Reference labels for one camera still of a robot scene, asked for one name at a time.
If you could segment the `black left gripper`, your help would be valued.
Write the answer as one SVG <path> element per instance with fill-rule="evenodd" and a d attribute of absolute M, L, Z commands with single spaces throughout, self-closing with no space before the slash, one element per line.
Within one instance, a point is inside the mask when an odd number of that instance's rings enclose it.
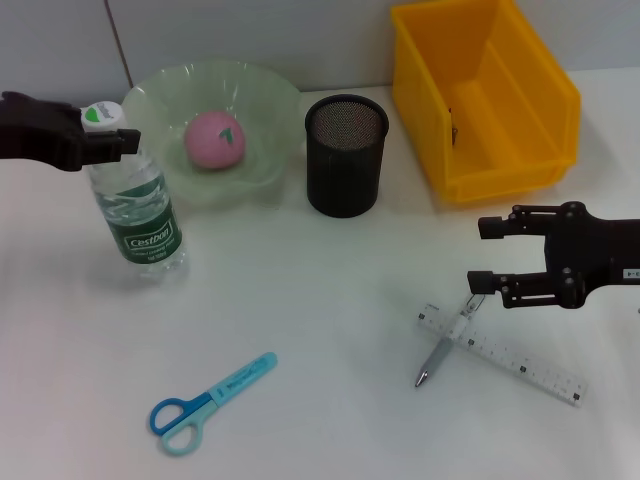
<path fill-rule="evenodd" d="M 0 94 L 0 159 L 27 159 L 65 172 L 83 164 L 115 163 L 135 155 L 140 131 L 86 133 L 82 111 L 66 102 L 38 100 L 19 92 Z"/>

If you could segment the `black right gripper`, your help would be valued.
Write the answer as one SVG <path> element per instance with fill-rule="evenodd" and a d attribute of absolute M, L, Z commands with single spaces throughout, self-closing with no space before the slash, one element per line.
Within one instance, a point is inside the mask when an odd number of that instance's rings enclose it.
<path fill-rule="evenodd" d="M 481 239 L 543 236 L 550 213 L 515 205 L 506 218 L 481 217 Z M 640 219 L 605 220 L 580 202 L 562 204 L 545 235 L 545 260 L 558 304 L 578 309 L 594 290 L 606 286 L 640 286 Z M 474 295 L 500 294 L 507 309 L 550 305 L 548 273 L 495 274 L 469 271 Z"/>

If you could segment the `clear water bottle green label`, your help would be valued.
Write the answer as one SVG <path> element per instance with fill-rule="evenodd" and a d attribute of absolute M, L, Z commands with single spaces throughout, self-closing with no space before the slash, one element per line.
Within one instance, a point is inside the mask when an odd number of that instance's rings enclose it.
<path fill-rule="evenodd" d="M 90 165 L 97 205 L 125 260 L 159 280 L 186 268 L 186 250 L 165 178 L 143 147 L 118 162 Z"/>

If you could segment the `pink toy peach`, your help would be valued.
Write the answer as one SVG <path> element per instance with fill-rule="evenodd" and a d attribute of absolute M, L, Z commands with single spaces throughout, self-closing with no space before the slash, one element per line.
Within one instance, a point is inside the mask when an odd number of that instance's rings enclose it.
<path fill-rule="evenodd" d="M 187 125 L 184 145 L 189 160 L 198 168 L 221 170 L 240 163 L 246 138 L 239 122 L 229 113 L 208 111 Z"/>

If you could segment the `blue capped scissors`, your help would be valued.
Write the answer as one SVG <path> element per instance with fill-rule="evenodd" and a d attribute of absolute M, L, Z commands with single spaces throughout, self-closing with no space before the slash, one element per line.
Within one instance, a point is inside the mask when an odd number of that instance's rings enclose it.
<path fill-rule="evenodd" d="M 160 401 L 150 412 L 150 430 L 160 438 L 162 448 L 167 454 L 184 456 L 192 453 L 201 445 L 204 423 L 221 407 L 274 370 L 277 365 L 277 355 L 274 352 L 267 352 L 193 399 L 184 400 L 173 397 Z M 169 406 L 178 408 L 180 413 L 171 421 L 160 426 L 157 423 L 157 417 L 163 409 Z M 173 446 L 174 438 L 184 430 L 192 432 L 189 443 L 180 448 Z"/>

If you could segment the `clear plastic ruler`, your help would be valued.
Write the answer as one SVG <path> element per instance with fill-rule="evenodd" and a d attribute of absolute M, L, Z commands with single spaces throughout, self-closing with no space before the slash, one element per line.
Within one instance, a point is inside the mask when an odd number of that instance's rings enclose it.
<path fill-rule="evenodd" d="M 587 390 L 585 380 L 516 346 L 492 339 L 480 330 L 475 316 L 451 352 L 454 349 L 465 351 L 569 405 L 581 405 Z M 429 328 L 422 327 L 434 334 Z"/>

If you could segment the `silver ballpoint pen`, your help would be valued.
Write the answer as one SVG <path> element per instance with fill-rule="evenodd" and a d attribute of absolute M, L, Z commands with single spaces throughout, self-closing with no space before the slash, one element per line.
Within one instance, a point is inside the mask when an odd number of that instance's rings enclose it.
<path fill-rule="evenodd" d="M 414 384 L 416 388 L 422 386 L 440 367 L 453 349 L 455 342 L 471 323 L 485 298 L 486 296 L 482 294 L 470 295 L 450 317 L 447 317 L 434 304 L 426 304 L 424 310 L 418 315 L 419 323 L 429 328 L 434 334 L 438 334 L 439 340 L 420 367 Z"/>

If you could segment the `pale green glass fruit plate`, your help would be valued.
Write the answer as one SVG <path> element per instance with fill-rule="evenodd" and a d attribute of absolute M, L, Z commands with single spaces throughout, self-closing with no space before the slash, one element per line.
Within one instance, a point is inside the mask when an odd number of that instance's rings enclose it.
<path fill-rule="evenodd" d="M 288 163 L 305 138 L 300 101 L 299 90 L 268 68 L 213 59 L 160 70 L 131 89 L 122 108 L 172 195 L 206 208 L 280 203 Z M 229 114 L 242 128 L 246 144 L 238 165 L 205 170 L 189 159 L 185 130 L 209 111 Z"/>

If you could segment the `black mesh pen cup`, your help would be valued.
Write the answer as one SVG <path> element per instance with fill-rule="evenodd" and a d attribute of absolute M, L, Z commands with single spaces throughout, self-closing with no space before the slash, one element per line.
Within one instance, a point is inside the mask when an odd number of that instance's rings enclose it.
<path fill-rule="evenodd" d="M 328 96 L 305 116 L 306 193 L 320 213 L 353 218 L 377 201 L 389 120 L 373 100 Z"/>

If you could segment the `yellow plastic bin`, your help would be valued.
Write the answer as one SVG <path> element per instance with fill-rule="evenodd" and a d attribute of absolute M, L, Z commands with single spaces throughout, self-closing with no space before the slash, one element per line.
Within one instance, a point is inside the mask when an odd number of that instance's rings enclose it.
<path fill-rule="evenodd" d="M 580 93 L 515 0 L 428 0 L 391 19 L 392 97 L 441 200 L 547 188 L 575 164 Z"/>

